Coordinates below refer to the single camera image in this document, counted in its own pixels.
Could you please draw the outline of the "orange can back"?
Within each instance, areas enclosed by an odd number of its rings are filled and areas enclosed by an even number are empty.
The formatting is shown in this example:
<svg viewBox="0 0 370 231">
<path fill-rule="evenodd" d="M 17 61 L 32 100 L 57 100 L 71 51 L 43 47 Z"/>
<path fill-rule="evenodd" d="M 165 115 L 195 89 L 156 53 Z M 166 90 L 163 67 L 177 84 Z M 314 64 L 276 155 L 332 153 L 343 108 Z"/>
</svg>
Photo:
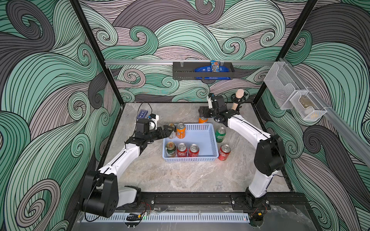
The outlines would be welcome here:
<svg viewBox="0 0 370 231">
<path fill-rule="evenodd" d="M 176 126 L 176 136 L 178 139 L 183 139 L 186 136 L 186 126 L 183 123 L 179 123 Z"/>
<path fill-rule="evenodd" d="M 205 117 L 199 117 L 198 119 L 198 123 L 199 124 L 203 124 L 203 123 L 207 123 L 208 122 L 208 118 L 205 118 Z"/>
</svg>

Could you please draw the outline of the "green sprite can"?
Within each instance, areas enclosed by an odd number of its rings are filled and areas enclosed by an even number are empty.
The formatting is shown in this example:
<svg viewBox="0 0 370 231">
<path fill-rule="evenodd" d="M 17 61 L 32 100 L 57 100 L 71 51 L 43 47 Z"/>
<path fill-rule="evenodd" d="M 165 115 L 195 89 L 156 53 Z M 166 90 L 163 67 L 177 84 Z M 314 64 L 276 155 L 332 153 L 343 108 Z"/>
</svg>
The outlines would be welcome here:
<svg viewBox="0 0 370 231">
<path fill-rule="evenodd" d="M 226 129 L 219 127 L 215 132 L 215 138 L 217 143 L 222 143 L 226 135 Z"/>
</svg>

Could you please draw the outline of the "red cola can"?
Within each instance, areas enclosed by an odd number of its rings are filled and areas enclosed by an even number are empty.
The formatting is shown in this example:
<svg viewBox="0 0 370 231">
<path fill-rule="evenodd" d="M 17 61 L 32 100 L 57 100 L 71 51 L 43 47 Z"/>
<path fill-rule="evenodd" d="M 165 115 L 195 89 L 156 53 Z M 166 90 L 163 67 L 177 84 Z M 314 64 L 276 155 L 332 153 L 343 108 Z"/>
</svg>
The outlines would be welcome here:
<svg viewBox="0 0 370 231">
<path fill-rule="evenodd" d="M 187 157 L 188 148 L 185 143 L 179 143 L 177 145 L 177 157 Z"/>
<path fill-rule="evenodd" d="M 230 146 L 228 144 L 223 144 L 220 146 L 218 159 L 220 161 L 225 161 L 227 160 L 230 153 L 231 153 Z"/>
</svg>

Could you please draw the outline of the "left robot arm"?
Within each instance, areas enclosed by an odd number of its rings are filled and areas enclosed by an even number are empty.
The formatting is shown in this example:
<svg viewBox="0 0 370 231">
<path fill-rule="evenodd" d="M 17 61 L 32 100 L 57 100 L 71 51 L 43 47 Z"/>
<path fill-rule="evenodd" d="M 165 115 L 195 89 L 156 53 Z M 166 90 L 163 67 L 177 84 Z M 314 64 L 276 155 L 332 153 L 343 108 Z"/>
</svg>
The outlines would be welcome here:
<svg viewBox="0 0 370 231">
<path fill-rule="evenodd" d="M 119 190 L 118 179 L 150 143 L 168 138 L 173 132 L 174 127 L 158 127 L 156 120 L 139 119 L 124 148 L 106 165 L 85 176 L 80 197 L 81 211 L 108 218 L 116 208 L 136 202 L 141 190 L 133 186 Z"/>
</svg>

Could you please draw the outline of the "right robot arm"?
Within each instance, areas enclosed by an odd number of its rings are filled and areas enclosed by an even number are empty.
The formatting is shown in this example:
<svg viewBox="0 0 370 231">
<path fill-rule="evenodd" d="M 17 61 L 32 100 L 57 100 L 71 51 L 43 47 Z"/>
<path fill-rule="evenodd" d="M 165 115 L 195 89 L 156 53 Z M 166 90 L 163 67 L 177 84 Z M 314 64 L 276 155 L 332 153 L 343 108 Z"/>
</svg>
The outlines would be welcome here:
<svg viewBox="0 0 370 231">
<path fill-rule="evenodd" d="M 274 176 L 286 163 L 283 139 L 257 128 L 244 119 L 239 111 L 227 109 L 221 101 L 212 101 L 210 106 L 201 106 L 198 112 L 200 117 L 213 118 L 215 122 L 234 130 L 255 148 L 256 171 L 245 194 L 248 208 L 259 207 L 266 201 L 267 189 Z"/>
</svg>

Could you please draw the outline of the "light blue plastic basket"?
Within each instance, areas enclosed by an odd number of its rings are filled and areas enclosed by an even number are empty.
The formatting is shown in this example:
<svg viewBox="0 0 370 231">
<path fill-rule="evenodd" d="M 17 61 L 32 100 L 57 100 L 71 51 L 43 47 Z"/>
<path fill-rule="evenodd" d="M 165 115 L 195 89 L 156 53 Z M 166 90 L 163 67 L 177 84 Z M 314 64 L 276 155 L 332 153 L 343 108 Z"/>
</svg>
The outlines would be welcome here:
<svg viewBox="0 0 370 231">
<path fill-rule="evenodd" d="M 205 162 L 214 161 L 219 157 L 218 146 L 214 134 L 214 127 L 211 123 L 192 123 L 185 124 L 185 137 L 179 139 L 177 137 L 170 139 L 165 138 L 162 145 L 162 157 L 166 162 Z M 199 147 L 197 157 L 169 157 L 166 151 L 166 145 L 173 142 L 175 145 L 184 143 L 187 147 L 196 144 Z"/>
</svg>

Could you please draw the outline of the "green white can back-left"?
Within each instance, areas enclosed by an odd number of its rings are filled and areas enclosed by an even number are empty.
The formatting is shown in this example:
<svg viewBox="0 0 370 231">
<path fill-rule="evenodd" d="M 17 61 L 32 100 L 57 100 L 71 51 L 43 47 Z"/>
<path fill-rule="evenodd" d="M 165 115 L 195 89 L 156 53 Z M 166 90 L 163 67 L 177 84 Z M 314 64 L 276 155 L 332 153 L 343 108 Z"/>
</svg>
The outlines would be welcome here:
<svg viewBox="0 0 370 231">
<path fill-rule="evenodd" d="M 172 128 L 172 131 L 168 138 L 174 139 L 176 137 L 176 132 L 177 132 L 176 126 L 173 123 L 169 124 L 169 126 Z"/>
</svg>

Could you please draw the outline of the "green gold can front-left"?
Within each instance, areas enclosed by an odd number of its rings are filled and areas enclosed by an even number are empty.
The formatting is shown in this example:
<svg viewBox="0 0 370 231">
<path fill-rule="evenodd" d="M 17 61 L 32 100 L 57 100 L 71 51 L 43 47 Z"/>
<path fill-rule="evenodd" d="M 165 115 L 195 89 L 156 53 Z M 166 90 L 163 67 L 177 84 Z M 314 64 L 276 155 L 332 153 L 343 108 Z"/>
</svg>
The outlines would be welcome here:
<svg viewBox="0 0 370 231">
<path fill-rule="evenodd" d="M 176 157 L 177 148 L 174 142 L 168 142 L 165 146 L 166 156 L 168 158 Z"/>
</svg>

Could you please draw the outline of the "red cola can front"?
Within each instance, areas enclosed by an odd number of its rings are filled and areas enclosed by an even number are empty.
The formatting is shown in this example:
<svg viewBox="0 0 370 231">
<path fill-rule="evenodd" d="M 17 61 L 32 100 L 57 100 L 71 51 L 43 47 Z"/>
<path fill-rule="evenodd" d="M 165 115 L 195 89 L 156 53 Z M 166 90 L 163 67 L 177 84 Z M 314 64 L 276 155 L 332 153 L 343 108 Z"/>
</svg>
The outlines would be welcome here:
<svg viewBox="0 0 370 231">
<path fill-rule="evenodd" d="M 177 145 L 177 157 L 187 157 L 188 148 L 185 143 L 179 143 Z"/>
</svg>

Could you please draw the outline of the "beige microphone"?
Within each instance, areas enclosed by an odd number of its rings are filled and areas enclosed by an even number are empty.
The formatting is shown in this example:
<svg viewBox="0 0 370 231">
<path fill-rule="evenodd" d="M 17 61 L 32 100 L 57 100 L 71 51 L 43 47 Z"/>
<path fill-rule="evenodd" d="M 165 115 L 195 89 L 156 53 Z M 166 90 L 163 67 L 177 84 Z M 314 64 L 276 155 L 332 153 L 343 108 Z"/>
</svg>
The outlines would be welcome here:
<svg viewBox="0 0 370 231">
<path fill-rule="evenodd" d="M 233 106 L 232 106 L 232 110 L 235 110 L 237 111 L 238 108 L 239 108 L 239 105 L 244 97 L 244 89 L 238 89 L 235 93 L 235 97 L 233 99 Z"/>
</svg>

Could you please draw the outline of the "black microphone tripod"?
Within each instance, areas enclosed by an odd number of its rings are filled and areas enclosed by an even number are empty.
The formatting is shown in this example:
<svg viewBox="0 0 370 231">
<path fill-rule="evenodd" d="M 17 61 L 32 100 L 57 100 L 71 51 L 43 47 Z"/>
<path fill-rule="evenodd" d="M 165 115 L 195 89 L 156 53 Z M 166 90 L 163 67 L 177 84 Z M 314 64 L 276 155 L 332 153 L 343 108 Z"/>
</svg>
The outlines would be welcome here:
<svg viewBox="0 0 370 231">
<path fill-rule="evenodd" d="M 241 103 L 239 105 L 239 108 L 235 112 L 239 113 L 240 112 L 240 109 L 242 108 L 242 105 L 245 104 L 245 103 L 247 103 L 247 97 L 246 96 L 247 96 L 247 94 L 244 93 L 244 97 L 243 97 L 243 99 L 242 99 L 242 101 L 241 101 Z M 231 95 L 232 106 L 233 106 L 233 99 L 234 99 L 234 97 L 235 97 L 235 94 Z"/>
</svg>

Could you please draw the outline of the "black wall shelf basket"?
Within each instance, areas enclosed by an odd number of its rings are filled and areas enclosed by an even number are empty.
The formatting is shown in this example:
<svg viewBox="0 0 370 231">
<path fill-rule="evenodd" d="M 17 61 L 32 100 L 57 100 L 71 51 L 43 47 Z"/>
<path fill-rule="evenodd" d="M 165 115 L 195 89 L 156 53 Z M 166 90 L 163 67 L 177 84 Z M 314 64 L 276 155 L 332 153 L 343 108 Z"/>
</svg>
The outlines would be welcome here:
<svg viewBox="0 0 370 231">
<path fill-rule="evenodd" d="M 175 80 L 197 80 L 196 77 L 231 77 L 233 79 L 235 74 L 235 68 L 232 63 L 225 62 L 222 63 L 224 66 L 230 69 L 228 73 L 196 73 L 194 70 L 198 67 L 208 66 L 211 62 L 201 62 L 201 63 L 179 63 L 175 62 L 172 65 L 172 77 Z"/>
</svg>

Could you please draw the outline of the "aluminium wall rail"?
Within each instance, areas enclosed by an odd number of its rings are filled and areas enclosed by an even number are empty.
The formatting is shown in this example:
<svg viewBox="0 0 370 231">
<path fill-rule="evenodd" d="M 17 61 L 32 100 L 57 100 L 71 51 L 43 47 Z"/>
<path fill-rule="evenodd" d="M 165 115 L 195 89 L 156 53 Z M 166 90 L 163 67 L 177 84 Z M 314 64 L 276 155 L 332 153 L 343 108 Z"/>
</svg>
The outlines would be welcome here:
<svg viewBox="0 0 370 231">
<path fill-rule="evenodd" d="M 324 115 L 326 119 L 334 126 L 338 133 L 343 137 L 347 144 L 359 155 L 361 160 L 370 167 L 370 147 L 364 142 L 355 131 L 337 114 L 337 112 L 328 105 L 328 103 L 322 98 L 318 91 L 316 91 L 310 84 L 308 84 L 304 78 L 294 69 L 286 58 L 280 58 L 279 61 L 284 62 L 289 67 L 290 71 L 295 75 L 295 78 L 300 82 L 299 86 L 304 86 L 304 89 L 308 90 L 316 101 L 318 101 L 326 110 Z"/>
<path fill-rule="evenodd" d="M 166 60 L 166 59 L 107 59 L 105 65 L 172 65 L 175 62 L 179 63 L 201 63 L 210 62 L 210 60 Z M 250 66 L 268 66 L 273 65 L 274 61 L 266 60 L 225 60 L 222 62 L 230 62 L 233 65 L 250 65 Z"/>
</svg>

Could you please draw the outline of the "small clear wall bin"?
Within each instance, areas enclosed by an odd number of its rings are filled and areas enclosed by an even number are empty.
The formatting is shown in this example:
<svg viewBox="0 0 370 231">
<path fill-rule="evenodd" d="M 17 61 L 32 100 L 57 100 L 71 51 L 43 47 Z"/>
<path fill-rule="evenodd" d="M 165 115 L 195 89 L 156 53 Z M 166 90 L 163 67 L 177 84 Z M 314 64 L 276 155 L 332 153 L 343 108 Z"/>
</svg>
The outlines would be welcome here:
<svg viewBox="0 0 370 231">
<path fill-rule="evenodd" d="M 326 108 L 308 90 L 297 90 L 290 98 L 290 103 L 304 121 L 317 121 L 326 113 Z"/>
</svg>

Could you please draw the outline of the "aluminium wall rail right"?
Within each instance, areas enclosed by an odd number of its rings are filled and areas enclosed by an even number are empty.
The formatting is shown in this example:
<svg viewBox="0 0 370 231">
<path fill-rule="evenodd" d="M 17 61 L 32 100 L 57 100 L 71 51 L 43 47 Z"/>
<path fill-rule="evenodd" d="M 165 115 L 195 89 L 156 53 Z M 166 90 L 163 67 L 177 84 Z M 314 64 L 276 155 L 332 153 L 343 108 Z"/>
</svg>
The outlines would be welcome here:
<svg viewBox="0 0 370 231">
<path fill-rule="evenodd" d="M 304 78 L 294 69 L 286 58 L 280 58 L 279 61 L 284 62 L 289 67 L 290 71 L 295 75 L 295 78 L 300 82 L 299 86 L 304 86 L 304 89 L 308 90 L 316 101 L 318 101 L 326 110 L 324 115 L 326 119 L 334 126 L 338 133 L 343 137 L 347 144 L 359 155 L 361 160 L 370 167 L 370 147 L 364 142 L 355 131 L 337 114 L 337 112 L 328 105 L 328 103 L 322 98 L 318 91 L 316 91 L 310 84 L 308 84 Z"/>
</svg>

